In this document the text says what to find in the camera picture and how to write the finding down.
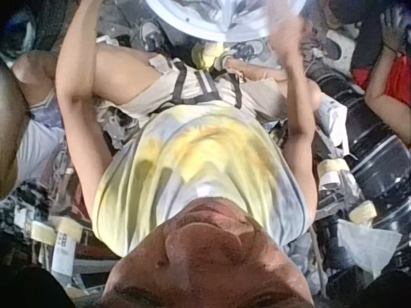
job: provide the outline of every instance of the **person's hand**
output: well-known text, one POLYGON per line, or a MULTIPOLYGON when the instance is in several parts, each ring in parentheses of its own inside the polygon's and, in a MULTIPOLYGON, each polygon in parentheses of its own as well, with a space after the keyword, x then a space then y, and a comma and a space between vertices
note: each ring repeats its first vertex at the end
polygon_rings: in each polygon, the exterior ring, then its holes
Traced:
POLYGON ((287 0, 268 0, 271 34, 268 44, 281 60, 300 54, 303 22, 288 8, 287 0))
POLYGON ((411 16, 402 6, 394 6, 381 14, 384 45, 398 51, 405 38, 405 30, 411 25, 411 16))

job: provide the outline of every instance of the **white label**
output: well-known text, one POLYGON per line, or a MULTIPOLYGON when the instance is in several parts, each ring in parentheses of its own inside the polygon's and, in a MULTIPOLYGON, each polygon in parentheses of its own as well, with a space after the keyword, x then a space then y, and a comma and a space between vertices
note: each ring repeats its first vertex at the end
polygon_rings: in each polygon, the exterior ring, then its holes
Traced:
POLYGON ((54 247, 53 264, 51 269, 57 273, 71 277, 73 274, 75 250, 76 241, 67 234, 59 232, 54 247))
POLYGON ((323 175, 320 179, 320 188, 331 183, 341 184, 337 171, 331 171, 323 175))
POLYGON ((26 208, 20 209, 19 206, 14 208, 14 224, 22 229, 26 224, 27 210, 26 208))

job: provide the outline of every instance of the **person's arm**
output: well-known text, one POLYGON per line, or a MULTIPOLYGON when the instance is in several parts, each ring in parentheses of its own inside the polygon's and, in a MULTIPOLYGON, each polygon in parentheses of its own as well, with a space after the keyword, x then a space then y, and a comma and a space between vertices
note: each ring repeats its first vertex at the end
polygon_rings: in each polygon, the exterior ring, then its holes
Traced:
POLYGON ((365 92, 365 102, 370 109, 389 125, 409 146, 411 144, 411 109, 395 98, 384 95, 392 65, 405 36, 407 18, 397 13, 399 8, 388 10, 381 16, 384 47, 371 73, 365 92))
POLYGON ((284 146, 284 158, 306 198, 310 219, 314 221, 318 197, 311 152, 315 133, 314 114, 301 56, 289 54, 285 63, 288 73, 288 140, 284 146))
POLYGON ((29 123, 28 105, 19 84, 0 59, 0 201, 17 180, 17 152, 29 123))
POLYGON ((56 71, 57 97, 69 152, 90 216, 98 185, 112 160, 92 106, 96 26, 101 2, 81 2, 64 39, 56 71))
POLYGON ((302 22, 287 9, 285 11, 279 10, 278 7, 272 9, 281 12, 282 20, 273 25, 270 43, 283 61, 288 75, 288 140, 285 144, 284 157, 306 199, 308 213, 313 221, 318 197, 312 171, 311 152, 315 120, 299 51, 302 22))

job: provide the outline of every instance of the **man's arm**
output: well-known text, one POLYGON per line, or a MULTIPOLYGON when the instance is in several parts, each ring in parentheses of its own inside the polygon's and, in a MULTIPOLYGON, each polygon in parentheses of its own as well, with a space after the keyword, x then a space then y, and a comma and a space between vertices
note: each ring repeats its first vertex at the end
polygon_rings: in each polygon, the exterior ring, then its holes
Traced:
POLYGON ((96 25, 102 0, 83 0, 58 58, 56 89, 71 159, 92 216, 100 180, 112 157, 92 106, 96 25))
POLYGON ((315 120, 301 56, 289 54, 285 61, 288 72, 288 140, 284 157, 306 198, 308 212, 313 221, 318 197, 311 152, 315 120))
POLYGON ((283 61, 288 75, 288 141, 284 157, 306 199, 308 213, 313 221, 318 197, 311 153, 315 120, 299 51, 302 21, 288 10, 285 0, 270 0, 268 13, 272 23, 270 44, 283 61))

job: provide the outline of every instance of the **white t-shirt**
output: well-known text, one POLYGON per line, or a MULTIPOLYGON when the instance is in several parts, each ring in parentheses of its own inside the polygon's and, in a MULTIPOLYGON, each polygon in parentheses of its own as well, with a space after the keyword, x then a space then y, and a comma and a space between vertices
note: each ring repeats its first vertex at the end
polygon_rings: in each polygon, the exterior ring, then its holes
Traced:
POLYGON ((302 192, 261 125, 216 104, 162 112, 114 157, 96 194, 93 230, 125 256, 201 197, 231 200, 280 246, 309 226, 302 192))

